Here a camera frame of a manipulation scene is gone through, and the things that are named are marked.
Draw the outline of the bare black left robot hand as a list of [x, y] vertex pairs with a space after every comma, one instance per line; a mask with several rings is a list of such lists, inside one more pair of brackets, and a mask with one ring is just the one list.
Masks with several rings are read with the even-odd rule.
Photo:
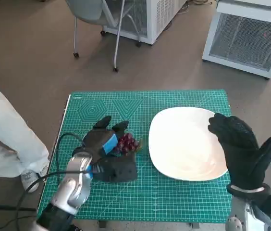
[[83, 146], [92, 154], [93, 162], [105, 157], [117, 146], [129, 124], [125, 120], [108, 128], [110, 121], [110, 115], [103, 117], [83, 138]]

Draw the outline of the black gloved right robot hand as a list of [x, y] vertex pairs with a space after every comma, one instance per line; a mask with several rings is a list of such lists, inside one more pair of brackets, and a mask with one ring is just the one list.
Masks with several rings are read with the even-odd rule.
[[271, 137], [259, 145], [246, 122], [220, 113], [209, 119], [208, 130], [217, 136], [223, 148], [231, 184], [249, 191], [263, 187], [271, 162]]

